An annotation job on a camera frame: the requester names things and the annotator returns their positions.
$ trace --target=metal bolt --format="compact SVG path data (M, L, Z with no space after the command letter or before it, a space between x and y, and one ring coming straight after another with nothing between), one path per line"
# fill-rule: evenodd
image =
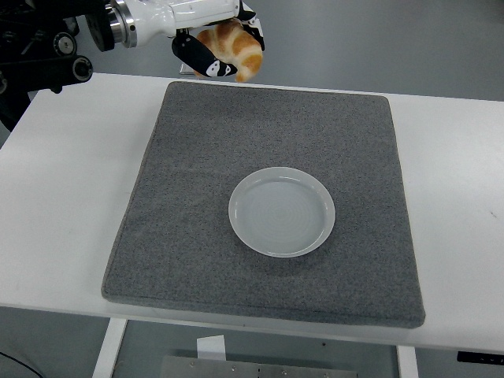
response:
M73 41L66 35L57 41L57 47L65 55L71 54L75 48Z

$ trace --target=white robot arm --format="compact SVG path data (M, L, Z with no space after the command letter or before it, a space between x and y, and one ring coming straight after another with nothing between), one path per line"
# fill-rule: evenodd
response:
M175 37L177 31L234 17L262 36L259 19L240 0L112 0L110 8L115 42L126 47L143 46L155 35Z
M111 0L108 8L115 43L129 48L144 46L156 35L174 38L173 53L206 76L233 75L236 68L216 59L189 34L192 28L236 18L264 49L261 23L242 0Z

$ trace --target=black mechanical part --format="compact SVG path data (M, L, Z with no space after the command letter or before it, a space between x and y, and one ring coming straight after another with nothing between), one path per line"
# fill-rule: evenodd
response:
M5 95L11 90L31 92L49 88L58 91L65 85L88 81L93 68L86 57L73 55L43 61L1 63L0 71L7 80Z
M251 24L253 24L254 17L256 17L256 13L253 10L245 10L245 8L243 7L243 1L240 0L240 2L239 2L239 12L238 12L238 16L236 18L238 18L238 20L240 20L242 22L248 21ZM243 30L245 32L247 32L250 35L252 35L254 37L254 39L261 44L261 50L264 51L265 50L265 40L262 37L262 35L259 32L259 30L257 28L253 28L249 24L242 24L242 26L243 26Z
M457 353L457 361L473 364L504 365L504 355L460 351Z
M208 69L218 69L213 76L229 76L238 72L234 65L218 60L212 51L187 31L177 33L172 42L172 51L186 65L207 77L210 77Z
M76 40L69 33L57 33L53 39L53 47L59 56L73 55L77 52Z

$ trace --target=gray felt mat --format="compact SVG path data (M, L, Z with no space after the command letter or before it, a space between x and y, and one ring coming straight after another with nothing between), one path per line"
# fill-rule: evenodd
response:
M336 223L279 259L235 235L228 201L259 169L319 179ZM171 83L102 286L110 301L295 321L424 321L388 101L360 94Z

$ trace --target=bread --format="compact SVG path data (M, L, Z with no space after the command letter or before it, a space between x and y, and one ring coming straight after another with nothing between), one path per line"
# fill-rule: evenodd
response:
M217 24L213 29L200 32L196 38L220 61L234 65L239 83L254 77L262 64L261 44L243 30L236 19Z

